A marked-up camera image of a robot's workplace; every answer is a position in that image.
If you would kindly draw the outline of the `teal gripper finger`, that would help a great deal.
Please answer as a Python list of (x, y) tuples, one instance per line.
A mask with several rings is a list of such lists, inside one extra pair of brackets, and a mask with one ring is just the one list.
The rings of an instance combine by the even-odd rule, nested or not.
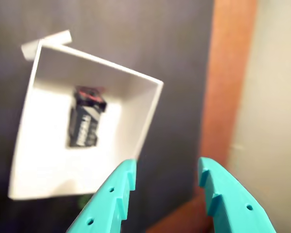
[(129, 195), (136, 188), (135, 159), (123, 161), (92, 196), (68, 233), (119, 233), (128, 217)]
[(204, 189), (206, 212), (216, 233), (275, 232), (263, 207), (215, 160), (198, 159), (198, 185)]

